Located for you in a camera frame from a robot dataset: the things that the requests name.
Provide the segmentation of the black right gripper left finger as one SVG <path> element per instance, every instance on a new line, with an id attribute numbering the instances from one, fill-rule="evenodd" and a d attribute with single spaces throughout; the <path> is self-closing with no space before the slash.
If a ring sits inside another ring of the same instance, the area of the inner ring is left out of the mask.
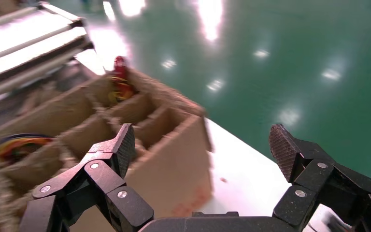
<path id="1" fill-rule="evenodd" d="M 33 190 L 20 231 L 67 232 L 93 206 L 115 231 L 139 231 L 154 210 L 125 181 L 134 154 L 134 129 L 126 123 L 115 138 L 92 145 L 77 165 Z"/>

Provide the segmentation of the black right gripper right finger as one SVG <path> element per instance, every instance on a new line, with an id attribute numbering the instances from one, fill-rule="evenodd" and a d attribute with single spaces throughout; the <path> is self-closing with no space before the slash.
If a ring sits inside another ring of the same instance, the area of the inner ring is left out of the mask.
<path id="1" fill-rule="evenodd" d="M 295 138 L 282 124 L 271 126 L 269 147 L 290 184 L 274 218 L 300 231 L 324 205 L 352 231 L 371 232 L 370 177 L 339 164 L 317 143 Z"/>

